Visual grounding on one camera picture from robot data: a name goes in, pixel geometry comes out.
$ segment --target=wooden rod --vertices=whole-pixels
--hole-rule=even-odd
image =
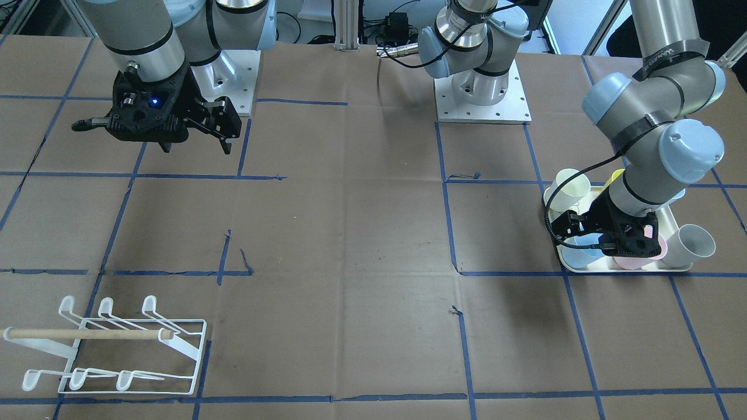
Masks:
[[[8,331],[12,339],[52,339],[52,340],[158,340],[160,330],[52,330],[16,329]],[[161,338],[171,340],[174,332],[164,330]]]

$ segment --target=cardboard surface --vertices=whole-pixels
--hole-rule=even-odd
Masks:
[[[279,44],[231,155],[193,130],[139,159],[140,144],[69,131],[110,106],[116,69],[90,45],[0,45],[0,319],[64,326],[66,294],[137,317],[153,294],[208,322],[210,352],[187,398],[65,397],[58,419],[721,418],[704,364],[730,417],[744,411],[747,99],[730,72],[693,116],[725,159],[672,207],[717,242],[676,279],[686,318],[667,276],[567,273],[542,224],[555,173],[612,154],[580,109],[592,81],[638,61],[521,54],[531,124],[437,125],[423,70]],[[89,341],[78,362],[185,366],[162,350]],[[19,384],[58,361],[0,343],[0,417],[52,419],[54,378]]]

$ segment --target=tray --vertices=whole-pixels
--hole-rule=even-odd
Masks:
[[[592,201],[604,190],[604,187],[592,187],[592,190],[586,195],[586,197],[582,198],[581,201],[578,202],[575,206],[571,207],[571,210],[575,210],[578,214],[582,214],[589,210],[589,207],[592,204]],[[542,202],[545,203],[545,194],[542,194]],[[554,210],[550,210],[550,220],[555,220],[558,216],[560,216],[560,213]],[[677,221],[675,220],[675,216],[672,214],[672,210],[669,208],[669,206],[664,206],[661,209],[656,211],[657,219],[659,220],[659,233],[664,238],[669,238],[670,236],[674,235],[675,232],[677,232],[677,229],[680,229],[680,227],[677,225]],[[659,272],[666,272],[666,273],[673,273],[673,272],[682,272],[682,271],[688,271],[691,267],[691,265],[688,265],[686,267],[680,267],[680,268],[672,268],[668,265],[664,264],[661,260],[653,261],[650,264],[644,265],[641,268],[638,268],[636,270],[625,270],[624,268],[620,267],[615,263],[615,260],[611,256],[605,256],[597,261],[594,261],[593,263],[587,265],[584,268],[571,268],[569,267],[565,261],[563,260],[562,253],[560,252],[560,249],[562,248],[562,245],[557,246],[557,254],[558,259],[560,260],[560,263],[563,264],[563,267],[567,268],[568,270],[574,272],[574,273],[659,273]]]

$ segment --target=pink cup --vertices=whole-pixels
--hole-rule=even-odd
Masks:
[[[662,259],[666,256],[666,252],[668,247],[666,246],[666,239],[659,234],[659,246],[661,247],[661,254],[657,256],[652,256],[651,258],[632,258],[632,257],[626,257],[626,256],[616,256],[613,257],[615,260],[615,263],[619,265],[621,268],[625,270],[638,270],[642,268],[644,265],[651,264],[654,261],[657,261],[659,259]]]

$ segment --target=yellow cup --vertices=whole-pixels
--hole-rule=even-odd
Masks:
[[[603,190],[612,184],[612,181],[617,179],[618,176],[622,175],[622,173],[625,172],[625,169],[618,169],[615,172],[612,173],[612,176],[607,180],[607,182],[604,183]]]

